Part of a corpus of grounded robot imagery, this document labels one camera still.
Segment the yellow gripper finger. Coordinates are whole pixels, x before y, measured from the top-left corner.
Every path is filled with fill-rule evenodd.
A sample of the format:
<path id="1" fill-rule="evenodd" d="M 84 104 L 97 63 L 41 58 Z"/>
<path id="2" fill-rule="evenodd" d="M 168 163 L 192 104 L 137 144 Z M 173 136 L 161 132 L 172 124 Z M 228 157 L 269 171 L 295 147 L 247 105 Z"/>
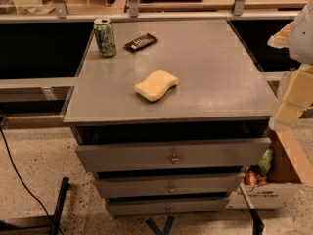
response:
<path id="1" fill-rule="evenodd" d="M 277 96 L 269 127 L 272 130 L 286 130 L 313 104 L 313 66 L 301 64 L 298 70 L 286 71 Z"/>
<path id="2" fill-rule="evenodd" d="M 267 45 L 277 49 L 288 48 L 292 25 L 293 23 L 288 23 L 280 31 L 272 35 L 269 38 Z"/>

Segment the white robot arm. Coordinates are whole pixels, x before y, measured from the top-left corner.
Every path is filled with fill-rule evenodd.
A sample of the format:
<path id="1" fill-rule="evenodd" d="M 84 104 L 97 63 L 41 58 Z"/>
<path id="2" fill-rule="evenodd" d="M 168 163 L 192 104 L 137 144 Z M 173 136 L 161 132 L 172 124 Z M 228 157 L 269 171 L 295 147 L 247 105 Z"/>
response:
<path id="1" fill-rule="evenodd" d="M 300 63 L 296 71 L 283 75 L 275 112 L 269 120 L 272 130 L 285 131 L 313 104 L 313 0 L 291 23 L 272 35 L 267 45 L 288 48 L 290 58 Z"/>

